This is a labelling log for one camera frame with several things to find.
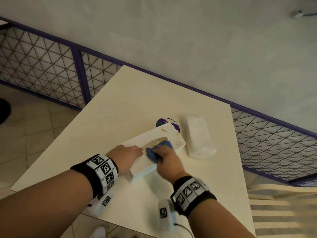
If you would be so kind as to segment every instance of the person's right arm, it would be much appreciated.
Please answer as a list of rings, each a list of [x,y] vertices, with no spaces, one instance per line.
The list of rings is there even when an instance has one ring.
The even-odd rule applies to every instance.
[[[157,172],[172,185],[179,178],[190,176],[173,149],[159,146],[154,153],[163,157]],[[189,214],[188,222],[196,238],[254,238],[226,208],[214,199],[199,203]]]

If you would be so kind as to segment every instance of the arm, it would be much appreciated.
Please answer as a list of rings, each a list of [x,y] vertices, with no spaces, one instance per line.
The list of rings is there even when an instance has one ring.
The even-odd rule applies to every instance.
[[[116,163],[119,176],[126,174],[141,155],[141,148],[123,145],[107,153]],[[60,237],[92,198],[86,176],[67,170],[0,200],[1,236]]]
[[[179,178],[190,176],[173,149],[159,146],[153,152],[163,157],[162,162],[158,161],[157,172],[172,185]],[[251,232],[214,199],[199,203],[189,214],[188,222],[196,238],[254,238]]]

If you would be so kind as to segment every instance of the round purple label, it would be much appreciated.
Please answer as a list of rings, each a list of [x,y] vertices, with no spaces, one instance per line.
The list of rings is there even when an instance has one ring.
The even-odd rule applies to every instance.
[[[158,126],[161,126],[163,124],[166,124],[166,123],[172,123],[172,125],[174,126],[174,128],[180,132],[180,129],[179,129],[179,125],[176,123],[175,120],[172,120],[170,118],[160,118],[159,120],[157,120],[156,122],[156,127]]]

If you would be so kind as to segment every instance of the person's left arm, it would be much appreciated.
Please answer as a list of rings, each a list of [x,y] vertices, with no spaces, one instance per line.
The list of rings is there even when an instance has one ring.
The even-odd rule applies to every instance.
[[[106,155],[126,174],[142,148],[119,145]],[[93,198],[85,175],[67,170],[0,200],[2,237],[60,237]]]

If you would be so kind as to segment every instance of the metal grid fence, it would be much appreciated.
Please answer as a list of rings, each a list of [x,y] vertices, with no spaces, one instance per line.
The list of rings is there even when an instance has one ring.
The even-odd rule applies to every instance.
[[[52,100],[84,108],[123,64],[137,68],[49,34],[16,26],[21,29],[0,31],[0,80]],[[243,166],[284,183],[317,187],[317,139],[244,109],[231,109]]]

